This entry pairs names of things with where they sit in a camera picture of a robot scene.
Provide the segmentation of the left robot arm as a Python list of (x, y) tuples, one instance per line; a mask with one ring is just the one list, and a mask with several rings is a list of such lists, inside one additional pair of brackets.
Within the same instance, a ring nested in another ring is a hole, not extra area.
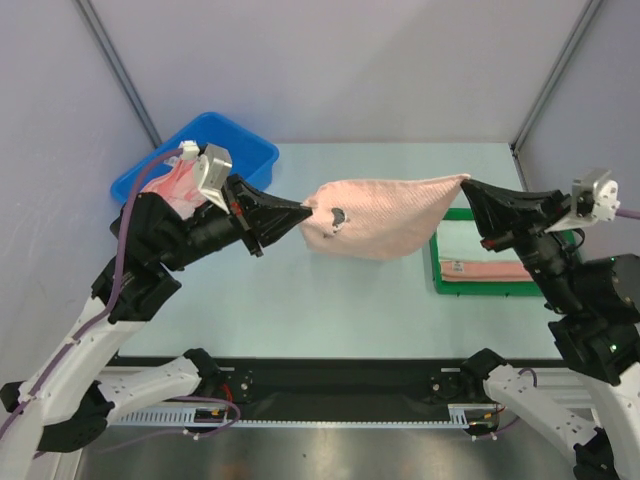
[(221, 372), (201, 348), (115, 385), (98, 376), (179, 290), (175, 272), (235, 243), (261, 256), (311, 214), (307, 205), (261, 192), (238, 175), (224, 182), (217, 202), (203, 202), (187, 218), (155, 192), (134, 196), (111, 226), (117, 253), (66, 339), (30, 379), (3, 385), (3, 458), (73, 452), (135, 410), (178, 397), (214, 397)]

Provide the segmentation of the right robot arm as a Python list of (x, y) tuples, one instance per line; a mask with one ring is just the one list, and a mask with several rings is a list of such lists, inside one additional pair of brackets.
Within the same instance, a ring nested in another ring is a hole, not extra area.
[(600, 422), (575, 417), (490, 349), (462, 364), (461, 392), (507, 407), (568, 458), (578, 479), (638, 478), (639, 258), (583, 262), (561, 235), (613, 220), (617, 182), (608, 171), (595, 171), (575, 180), (569, 194), (518, 192), (471, 179), (461, 189), (482, 247), (513, 250), (547, 308), (560, 315), (549, 325), (554, 344)]

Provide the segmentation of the light pink embroidered towel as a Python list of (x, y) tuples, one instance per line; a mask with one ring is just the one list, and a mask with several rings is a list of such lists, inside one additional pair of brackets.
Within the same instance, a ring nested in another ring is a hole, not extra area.
[(469, 178), (330, 182), (303, 202), (312, 215), (300, 230), (317, 253), (380, 261), (408, 256), (430, 239)]

